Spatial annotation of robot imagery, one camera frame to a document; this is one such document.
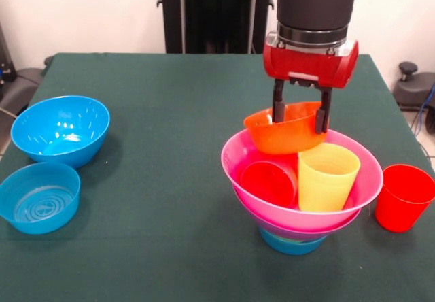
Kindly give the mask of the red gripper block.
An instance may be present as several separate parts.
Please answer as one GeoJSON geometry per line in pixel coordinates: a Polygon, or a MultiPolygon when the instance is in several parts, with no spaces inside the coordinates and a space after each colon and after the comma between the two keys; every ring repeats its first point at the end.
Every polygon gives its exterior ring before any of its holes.
{"type": "Polygon", "coordinates": [[[356,40],[347,40],[336,49],[335,54],[326,54],[325,50],[305,49],[292,46],[280,48],[267,41],[264,44],[263,61],[267,75],[275,78],[273,89],[274,123],[285,118],[285,102],[283,100],[283,80],[297,80],[316,83],[321,92],[321,105],[316,111],[315,132],[320,135],[328,131],[331,88],[344,88],[349,83],[359,55],[359,44],[356,40]]]}

